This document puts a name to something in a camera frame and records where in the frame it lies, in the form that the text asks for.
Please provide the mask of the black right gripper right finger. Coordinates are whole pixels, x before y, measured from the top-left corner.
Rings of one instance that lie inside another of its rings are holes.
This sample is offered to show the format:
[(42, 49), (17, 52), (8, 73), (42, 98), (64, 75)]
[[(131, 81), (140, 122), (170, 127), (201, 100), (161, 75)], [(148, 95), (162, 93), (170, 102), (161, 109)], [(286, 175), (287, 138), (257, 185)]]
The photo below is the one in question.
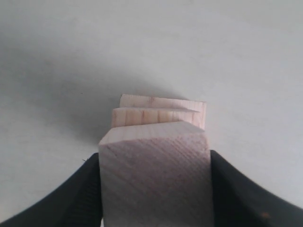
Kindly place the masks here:
[(216, 227), (301, 227), (303, 210), (262, 188), (211, 150)]

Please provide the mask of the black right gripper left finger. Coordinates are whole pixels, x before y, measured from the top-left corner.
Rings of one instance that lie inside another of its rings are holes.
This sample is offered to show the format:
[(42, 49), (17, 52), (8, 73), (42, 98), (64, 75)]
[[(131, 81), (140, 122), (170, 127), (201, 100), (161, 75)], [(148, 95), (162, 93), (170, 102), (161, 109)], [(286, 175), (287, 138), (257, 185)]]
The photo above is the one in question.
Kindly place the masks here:
[(2, 227), (99, 227), (103, 218), (98, 154), (62, 185)]

